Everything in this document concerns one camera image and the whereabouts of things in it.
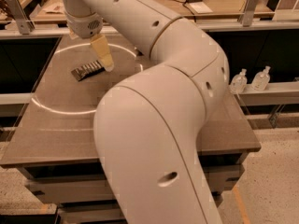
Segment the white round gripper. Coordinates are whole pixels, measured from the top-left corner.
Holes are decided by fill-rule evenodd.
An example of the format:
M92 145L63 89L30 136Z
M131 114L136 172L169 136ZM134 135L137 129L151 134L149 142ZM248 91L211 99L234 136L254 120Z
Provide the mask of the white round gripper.
M107 42L107 38L99 34L103 27L103 19L93 13L85 17L76 17L65 13L71 39L91 38L91 45L95 51L100 64L106 71L114 69L114 62Z

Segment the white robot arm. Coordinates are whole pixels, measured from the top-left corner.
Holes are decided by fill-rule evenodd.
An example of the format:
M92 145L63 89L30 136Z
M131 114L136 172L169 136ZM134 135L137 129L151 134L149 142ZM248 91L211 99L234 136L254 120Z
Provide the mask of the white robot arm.
M97 15L153 66L111 88L96 108L94 141L128 224L222 224L198 134L228 88L222 48L154 0L63 0L71 29Z

